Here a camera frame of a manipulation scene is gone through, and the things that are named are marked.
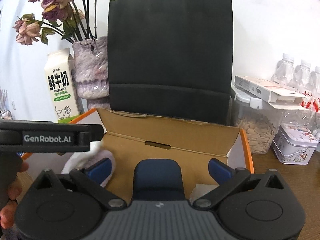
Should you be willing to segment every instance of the human hand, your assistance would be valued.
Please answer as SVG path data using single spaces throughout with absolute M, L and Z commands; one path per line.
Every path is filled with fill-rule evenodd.
M 29 164 L 23 162 L 20 172 L 24 172 L 29 168 Z M 18 204 L 13 201 L 22 193 L 22 184 L 18 178 L 9 185 L 8 196 L 10 198 L 7 205 L 0 211 L 0 225 L 4 229 L 11 228 L 14 224 L 14 213 Z

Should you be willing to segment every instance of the milk carton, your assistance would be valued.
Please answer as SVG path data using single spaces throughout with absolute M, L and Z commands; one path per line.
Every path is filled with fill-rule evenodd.
M 84 111 L 81 99 L 76 93 L 70 49 L 48 54 L 44 71 L 58 122 L 67 123 L 82 114 Z

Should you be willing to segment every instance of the leaf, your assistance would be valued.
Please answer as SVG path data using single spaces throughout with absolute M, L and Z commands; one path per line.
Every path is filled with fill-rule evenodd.
M 65 35 L 72 34 L 72 31 L 70 30 L 68 24 L 65 21 L 63 22 L 62 27 L 63 27 L 63 31 L 64 31 Z
M 36 22 L 37 22 L 37 20 L 27 20 L 26 24 L 29 25 L 29 24 L 36 23 Z
M 68 19 L 66 19 L 66 21 L 71 27 L 77 28 L 77 24 L 76 24 L 75 20 L 68 18 Z
M 51 21 L 51 20 L 48 20 L 48 22 L 53 25 L 54 27 L 59 27 L 57 21 Z
M 52 28 L 48 28 L 48 27 L 42 27 L 42 35 L 54 35 L 56 34 L 55 30 Z
M 57 7 L 56 4 L 51 4 L 44 10 L 44 12 L 50 12 L 51 10 L 53 10 L 56 7 Z
M 48 38 L 46 37 L 45 35 L 45 32 L 42 30 L 42 33 L 41 33 L 41 42 L 44 43 L 44 44 L 47 44 L 48 45 Z
M 28 20 L 34 20 L 35 19 L 35 15 L 33 13 L 30 14 L 24 14 L 22 15 L 23 19 L 28 19 Z
M 38 23 L 39 27 L 41 27 L 41 25 L 43 24 L 43 19 L 42 19 L 42 21 L 39 21 L 39 20 L 27 20 L 26 21 L 27 25 L 32 24 L 32 23 Z
M 69 39 L 69 38 L 71 38 L 71 37 L 72 37 L 72 34 L 69 33 L 69 34 L 63 35 L 61 39 L 62 39 L 62 40 L 66 40 L 66 39 Z
M 38 21 L 38 24 L 39 24 L 40 27 L 42 26 L 42 24 L 43 24 L 43 18 L 42 18 L 42 21 Z

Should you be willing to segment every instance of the plastic storage container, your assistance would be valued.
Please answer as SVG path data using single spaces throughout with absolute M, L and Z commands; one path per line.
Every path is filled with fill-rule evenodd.
M 282 123 L 272 148 L 284 164 L 308 164 L 318 140 L 311 131 L 300 125 Z
M 274 109 L 261 98 L 231 86 L 234 99 L 231 122 L 246 131 L 251 153 L 266 153 L 277 134 L 283 110 Z

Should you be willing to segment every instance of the white box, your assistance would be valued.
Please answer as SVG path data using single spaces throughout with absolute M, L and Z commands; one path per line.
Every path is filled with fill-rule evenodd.
M 268 102 L 276 109 L 300 109 L 304 95 L 292 88 L 271 82 L 266 79 L 235 76 L 235 85 Z
M 317 145 L 318 141 L 308 128 L 282 123 L 272 148 L 282 163 L 306 165 Z
M 70 49 L 48 54 L 45 78 L 59 123 L 68 123 L 81 115 L 83 106 L 76 93 L 74 63 Z

